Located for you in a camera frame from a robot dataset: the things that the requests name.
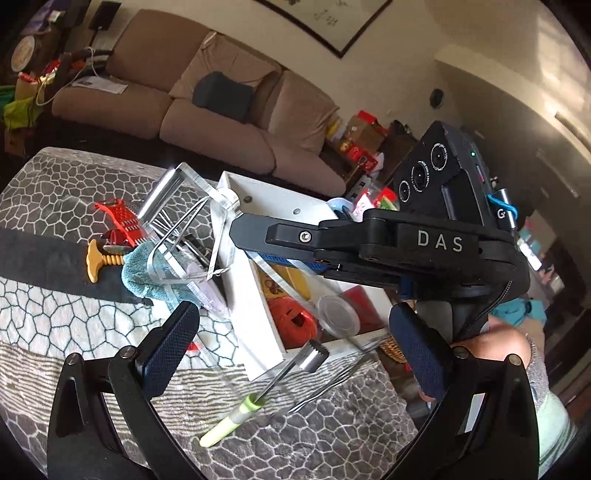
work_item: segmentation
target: blue cord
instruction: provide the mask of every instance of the blue cord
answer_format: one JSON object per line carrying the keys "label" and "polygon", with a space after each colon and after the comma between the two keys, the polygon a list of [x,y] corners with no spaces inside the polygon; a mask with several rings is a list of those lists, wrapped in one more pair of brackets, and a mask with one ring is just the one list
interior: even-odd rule
{"label": "blue cord", "polygon": [[488,198],[488,201],[496,205],[497,207],[509,210],[515,217],[515,220],[517,220],[517,209],[513,205],[510,205],[509,203],[505,203],[500,201],[499,199],[494,198],[490,193],[486,196],[486,198]]}

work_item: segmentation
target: camera module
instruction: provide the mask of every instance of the camera module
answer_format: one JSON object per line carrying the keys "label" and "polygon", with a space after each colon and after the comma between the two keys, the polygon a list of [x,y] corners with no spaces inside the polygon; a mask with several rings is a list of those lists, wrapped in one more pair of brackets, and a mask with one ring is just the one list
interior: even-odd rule
{"label": "camera module", "polygon": [[406,180],[400,182],[400,187],[398,187],[398,197],[403,202],[407,202],[410,198],[410,185]]}
{"label": "camera module", "polygon": [[422,192],[429,185],[429,170],[427,164],[423,161],[419,160],[413,167],[410,176],[413,181],[413,187],[417,192]]}
{"label": "camera module", "polygon": [[431,165],[435,170],[443,170],[447,163],[447,148],[442,143],[436,143],[431,149]]}

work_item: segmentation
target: screw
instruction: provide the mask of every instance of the screw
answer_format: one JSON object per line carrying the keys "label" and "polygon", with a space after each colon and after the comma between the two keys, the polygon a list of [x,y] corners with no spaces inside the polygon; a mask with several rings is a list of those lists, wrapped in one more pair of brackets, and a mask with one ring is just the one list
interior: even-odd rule
{"label": "screw", "polygon": [[519,355],[512,353],[509,355],[509,362],[518,367],[521,365],[521,358],[519,358]]}
{"label": "screw", "polygon": [[121,358],[129,358],[135,355],[135,347],[128,345],[124,346],[121,350],[119,350],[119,356]]}
{"label": "screw", "polygon": [[71,353],[66,358],[66,363],[68,365],[74,365],[79,359],[80,359],[80,354],[79,353]]}
{"label": "screw", "polygon": [[468,358],[468,350],[462,346],[457,346],[453,349],[453,354],[458,358]]}
{"label": "screw", "polygon": [[310,232],[304,230],[302,233],[300,233],[300,242],[306,244],[310,240],[312,240],[312,234]]}

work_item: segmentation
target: person's hand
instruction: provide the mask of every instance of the person's hand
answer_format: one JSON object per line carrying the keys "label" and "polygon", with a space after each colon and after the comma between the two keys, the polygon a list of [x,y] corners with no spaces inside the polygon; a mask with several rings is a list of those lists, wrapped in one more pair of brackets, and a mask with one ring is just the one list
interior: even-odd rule
{"label": "person's hand", "polygon": [[[531,347],[525,335],[492,315],[488,316],[488,332],[452,344],[452,347],[455,346],[463,346],[473,356],[486,360],[503,361],[507,355],[515,353],[519,355],[526,368],[531,360]],[[426,396],[421,389],[418,394],[424,401],[435,400],[435,398]]]}

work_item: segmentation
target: framed picture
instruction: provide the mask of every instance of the framed picture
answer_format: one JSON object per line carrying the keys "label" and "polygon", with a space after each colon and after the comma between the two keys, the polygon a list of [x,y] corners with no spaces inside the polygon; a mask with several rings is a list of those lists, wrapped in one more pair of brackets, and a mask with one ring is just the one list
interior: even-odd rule
{"label": "framed picture", "polygon": [[342,58],[392,0],[256,0]]}

